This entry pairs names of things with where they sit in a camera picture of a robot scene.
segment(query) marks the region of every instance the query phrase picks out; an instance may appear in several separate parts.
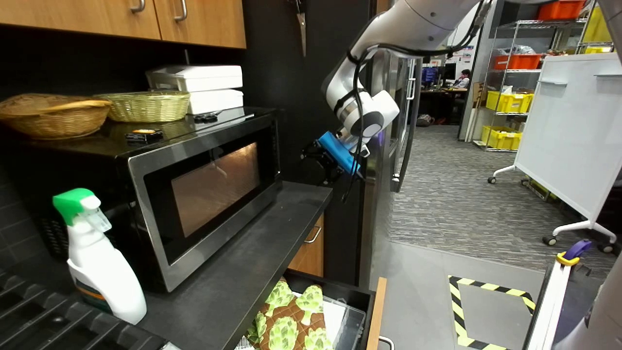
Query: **gray carpet floor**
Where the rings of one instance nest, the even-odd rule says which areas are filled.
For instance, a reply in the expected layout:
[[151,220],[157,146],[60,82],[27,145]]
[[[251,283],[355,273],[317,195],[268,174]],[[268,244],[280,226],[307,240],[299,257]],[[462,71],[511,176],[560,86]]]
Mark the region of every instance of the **gray carpet floor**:
[[[515,154],[492,154],[457,143],[457,127],[422,127],[402,191],[392,199],[389,236],[422,248],[453,251],[532,271],[548,271],[558,251],[571,244],[602,236],[591,232],[562,234],[556,248],[542,246],[556,226],[577,222],[563,203],[544,203],[523,187],[523,174],[486,180],[493,170],[513,164]],[[602,281],[614,263],[593,248],[583,265],[591,281]]]
[[[455,294],[447,277],[501,285],[538,298],[544,273],[392,240],[383,277],[389,281],[383,337],[398,350],[464,350],[455,333]],[[519,298],[464,285],[457,290],[468,339],[523,349],[530,314]]]

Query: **black microwave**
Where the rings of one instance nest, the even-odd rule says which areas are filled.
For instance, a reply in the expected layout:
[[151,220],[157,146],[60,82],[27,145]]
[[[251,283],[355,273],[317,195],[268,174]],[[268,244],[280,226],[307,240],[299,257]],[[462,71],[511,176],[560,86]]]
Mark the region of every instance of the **black microwave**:
[[[159,141],[132,139],[153,129]],[[216,121],[109,123],[76,141],[15,143],[13,183],[50,251],[66,257],[56,193],[85,187],[113,222],[109,240],[138,279],[173,292],[251,224],[280,189],[272,110],[227,110]]]

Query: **shelving unit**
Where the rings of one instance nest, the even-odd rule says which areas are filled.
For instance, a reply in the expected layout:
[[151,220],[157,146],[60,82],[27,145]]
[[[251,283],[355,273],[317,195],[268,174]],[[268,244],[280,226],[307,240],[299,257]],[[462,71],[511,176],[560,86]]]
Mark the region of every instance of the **shelving unit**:
[[[513,24],[505,24],[495,28],[493,41],[497,41],[497,49],[509,49],[505,61],[495,61],[497,51],[490,55],[490,67],[484,78],[486,92],[497,92],[488,94],[486,108],[480,108],[476,111],[474,123],[468,127],[468,141],[472,141],[474,146],[484,148],[488,152],[515,152],[521,125],[528,117],[528,106],[532,104],[532,92],[540,78],[540,65],[546,53],[565,53],[567,49],[575,51],[579,47],[579,41],[571,41],[573,38],[583,38],[583,22],[538,22],[538,20],[521,20]],[[515,53],[517,45],[528,45],[536,47],[538,57],[519,57],[521,53]],[[515,69],[521,65],[515,65],[515,61],[527,59],[527,61],[538,61],[528,63],[525,69]],[[490,137],[493,133],[490,131],[503,131],[503,133],[515,133],[507,135],[507,139],[517,139],[511,143],[499,143],[492,141]]]

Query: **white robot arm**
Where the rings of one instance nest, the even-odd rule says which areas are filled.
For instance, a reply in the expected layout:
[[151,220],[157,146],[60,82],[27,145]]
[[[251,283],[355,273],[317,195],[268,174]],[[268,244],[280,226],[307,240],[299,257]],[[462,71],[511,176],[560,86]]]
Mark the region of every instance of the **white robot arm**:
[[[474,5],[478,5],[478,12],[464,40],[457,47],[439,49]],[[359,166],[352,154],[361,156],[363,146],[398,115],[398,108],[387,92],[371,98],[363,90],[357,80],[363,65],[379,49],[412,57],[459,51],[474,38],[488,10],[490,0],[396,0],[390,10],[367,26],[348,57],[328,78],[324,94],[328,108],[342,125],[340,141],[324,133],[315,143],[315,148],[311,146],[303,152],[303,158],[324,158],[328,154],[344,174],[359,174]]]
[[344,133],[371,139],[398,115],[398,108],[387,92],[371,98],[359,82],[354,82],[357,65],[371,59],[375,47],[389,43],[433,53],[476,3],[396,0],[389,12],[375,18],[326,86],[326,104]]

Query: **whiteboard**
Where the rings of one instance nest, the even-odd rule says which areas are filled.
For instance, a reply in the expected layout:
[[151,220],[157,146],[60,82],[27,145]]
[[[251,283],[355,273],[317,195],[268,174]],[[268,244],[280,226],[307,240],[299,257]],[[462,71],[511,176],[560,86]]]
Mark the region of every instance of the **whiteboard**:
[[515,166],[597,220],[622,168],[616,55],[546,57]]

